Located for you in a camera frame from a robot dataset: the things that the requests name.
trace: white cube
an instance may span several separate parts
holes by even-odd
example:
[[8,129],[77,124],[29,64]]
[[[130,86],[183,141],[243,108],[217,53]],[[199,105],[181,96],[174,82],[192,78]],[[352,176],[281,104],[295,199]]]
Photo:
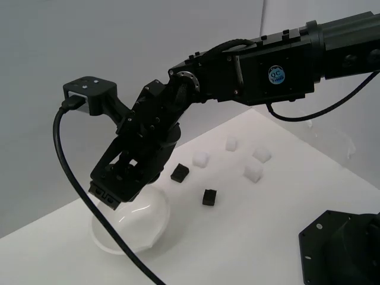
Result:
[[252,156],[257,160],[261,161],[261,163],[265,163],[269,159],[271,159],[272,154],[265,147],[258,147],[255,149]]
[[244,168],[244,176],[251,180],[253,183],[256,183],[262,177],[262,164],[257,159],[251,158],[245,168]]
[[238,146],[238,140],[235,137],[228,136],[226,140],[226,150],[235,151]]
[[200,168],[205,168],[207,166],[209,157],[210,155],[208,153],[197,151],[192,156],[192,165],[198,166]]

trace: black robotic arm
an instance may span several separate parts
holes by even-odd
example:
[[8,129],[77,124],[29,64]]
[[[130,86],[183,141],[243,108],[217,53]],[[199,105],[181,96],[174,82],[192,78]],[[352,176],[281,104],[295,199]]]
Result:
[[[132,200],[146,184],[157,180],[181,136],[178,120],[191,104],[204,103],[210,99],[219,102],[232,100],[248,106],[266,104],[276,118],[300,121],[304,118],[285,118],[275,114],[271,103],[304,98],[305,94],[314,92],[314,84],[322,77],[331,79],[372,72],[345,99],[313,114],[313,117],[320,116],[354,96],[379,71],[380,15],[367,12],[319,25],[311,21],[301,28],[252,40],[232,40],[208,52],[197,52],[169,69],[167,84],[158,80],[147,84],[132,109],[118,99],[113,82],[83,77],[67,83],[64,85],[65,101],[53,125],[55,148],[68,179],[91,212],[138,268],[155,284],[164,284],[128,248],[71,172],[59,136],[59,124],[64,113],[80,109],[91,116],[105,114],[116,124],[117,137],[92,171],[89,189],[103,203],[116,209],[121,202]],[[370,253],[360,255],[363,257],[361,260],[366,261],[366,266],[369,258],[380,260],[379,217],[360,217],[357,224],[351,222],[346,226],[346,217],[343,215],[343,226],[340,223],[335,225],[340,230],[333,240],[336,242],[332,246],[334,250],[329,251],[333,253],[329,259],[333,261],[331,268],[335,268],[337,262],[351,260],[349,255],[356,254],[355,244],[358,240],[364,240],[361,236],[353,238],[352,229],[368,225],[368,235],[374,241],[371,240],[369,251],[365,248]],[[350,244],[354,245],[352,251],[343,250],[346,247],[341,246],[347,244],[345,232],[348,230],[351,231],[348,234]],[[309,246],[309,242],[306,245],[303,242],[304,234],[300,235],[302,252]],[[316,250],[313,241],[311,247]],[[342,252],[335,254],[335,249],[342,249]],[[348,284],[346,272],[340,272],[351,268],[351,263],[346,263],[338,267],[336,271],[339,272],[331,273],[339,278],[334,284]],[[305,272],[310,268],[306,268],[304,263],[303,266],[305,283],[308,284],[310,280]],[[359,278],[350,284],[375,284],[371,283],[374,278],[368,276],[378,278],[378,271],[371,269],[368,272],[362,270]]]

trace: small cube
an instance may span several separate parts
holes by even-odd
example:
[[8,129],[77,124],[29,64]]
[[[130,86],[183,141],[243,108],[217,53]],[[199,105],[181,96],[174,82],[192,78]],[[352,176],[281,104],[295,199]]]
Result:
[[238,146],[238,140],[235,137],[228,136],[226,140],[226,150],[235,151]]
[[203,194],[203,205],[213,206],[215,205],[216,190],[206,189]]
[[176,169],[173,171],[172,175],[170,175],[170,178],[176,182],[182,183],[189,172],[190,170],[186,166],[178,163]]
[[262,176],[263,168],[260,161],[252,158],[248,161],[244,168],[244,176],[256,183],[260,180]]
[[272,158],[271,153],[265,147],[256,148],[252,156],[261,161],[261,163],[265,163]]
[[192,157],[192,164],[200,168],[205,168],[207,166],[209,157],[210,155],[203,151],[196,152]]

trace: transparent bowl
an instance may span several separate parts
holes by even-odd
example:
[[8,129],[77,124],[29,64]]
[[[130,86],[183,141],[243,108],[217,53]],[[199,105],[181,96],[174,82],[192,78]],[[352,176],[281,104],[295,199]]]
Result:
[[[151,185],[145,186],[133,202],[121,203],[116,211],[102,202],[98,208],[135,253],[155,244],[165,231],[170,217],[165,192]],[[90,234],[102,250],[110,254],[124,254],[95,216],[90,220]]]

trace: screw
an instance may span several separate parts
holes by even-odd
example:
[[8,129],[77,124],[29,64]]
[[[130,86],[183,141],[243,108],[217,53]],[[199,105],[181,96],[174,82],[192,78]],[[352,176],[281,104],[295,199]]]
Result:
[[380,62],[380,49],[374,49],[369,53],[369,56],[367,58],[367,61],[370,64],[377,64]]
[[352,67],[357,61],[357,56],[356,55],[347,55],[344,58],[342,66],[347,68],[347,67]]

